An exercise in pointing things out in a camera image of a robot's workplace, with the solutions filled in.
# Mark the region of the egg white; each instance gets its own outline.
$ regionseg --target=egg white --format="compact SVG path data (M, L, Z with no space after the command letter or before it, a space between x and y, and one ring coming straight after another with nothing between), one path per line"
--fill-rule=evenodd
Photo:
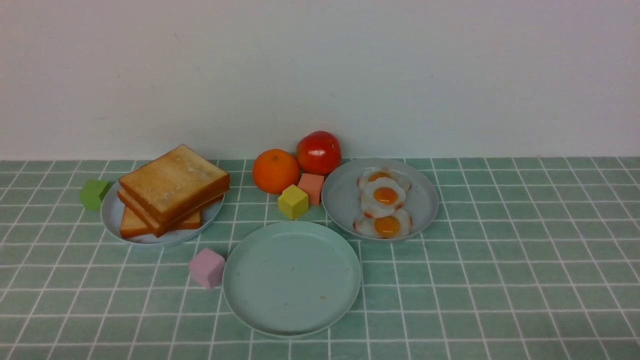
M370 183L369 176L373 175L376 172L384 172L389 176L389 178L393 179L398 184L398 186L400 186L402 190L404 190L404 192L411 190L411 182L404 175L387 168L372 168L369 170L365 170L358 178L358 188L360 189L360 191L364 191L364 188L368 183Z
M391 188L396 192L398 198L391 204L383 204L377 201L373 194L378 188ZM406 200L406 194L404 190L392 179L388 177L381 177L364 187L360 196L360 209L368 217L381 218L387 217L394 213L395 210L401 208Z
M398 209L391 216L395 217L400 223L400 231L392 238L400 238L402 236L409 235L413 226L411 215L409 215L409 213L404 209ZM353 229L358 234L368 238L383 238L382 235L376 231L375 223L376 219L368 218L364 214L360 214L353 222Z

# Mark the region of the light blue plate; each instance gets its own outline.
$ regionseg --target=light blue plate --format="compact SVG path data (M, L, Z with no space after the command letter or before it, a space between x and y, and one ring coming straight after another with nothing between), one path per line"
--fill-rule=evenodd
M293 338L340 319L353 305L361 277L353 248L335 231L286 221L256 230L233 250L222 286L246 325Z
M213 220L218 216L220 208L222 208L221 201L209 206L202 212L202 226L194 230L175 230L156 238L153 234L147 234L142 236L136 236L134 238L123 239L120 236L120 222L122 221L122 213L124 212L124 204L118 198L118 189L120 184L116 182L109 189L107 195L102 200L102 207L100 209L100 217L102 217L102 223L107 230L116 238L133 245L139 245L144 247L165 247L184 243L185 241L198 236L204 229L208 228Z

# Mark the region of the gray plate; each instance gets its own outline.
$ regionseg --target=gray plate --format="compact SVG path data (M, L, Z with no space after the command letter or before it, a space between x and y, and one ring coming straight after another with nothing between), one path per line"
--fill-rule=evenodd
M107 195L102 200L102 208L100 209L100 216L102 217L102 223L107 230L116 238L133 245L139 245L144 247L163 247L172 246L183 243L189 239L198 236L204 229L209 227L213 220L218 216L224 198L221 201L209 206L202 212L202 226L194 230L176 230L170 231L159 238L156 238L153 234L136 236L134 238L123 239L120 236L120 222L122 221L122 213L124 212L124 204L118 198L118 189L120 184L117 182L109 189Z
M404 175L411 182L406 193L404 209L411 214L413 226L409 235L393 239L362 236L353 229L353 222L361 214L358 178L371 168L388 168ZM374 241L399 241L414 238L429 226L438 213L438 194L431 181L411 166L392 159L360 159L343 164L325 180L322 203L327 215L343 230L356 238Z

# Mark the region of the orange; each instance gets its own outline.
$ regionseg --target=orange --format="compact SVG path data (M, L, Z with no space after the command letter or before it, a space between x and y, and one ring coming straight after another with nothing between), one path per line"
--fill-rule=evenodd
M263 152L253 163L253 182L268 193L282 193L298 183L300 167L293 155L280 149Z

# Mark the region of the red tomato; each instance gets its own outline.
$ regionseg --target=red tomato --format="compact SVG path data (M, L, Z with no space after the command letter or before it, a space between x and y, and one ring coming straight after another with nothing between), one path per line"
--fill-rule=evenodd
M340 166L342 152L335 136L326 131L316 131L304 137L296 148L296 158L305 172L328 175Z

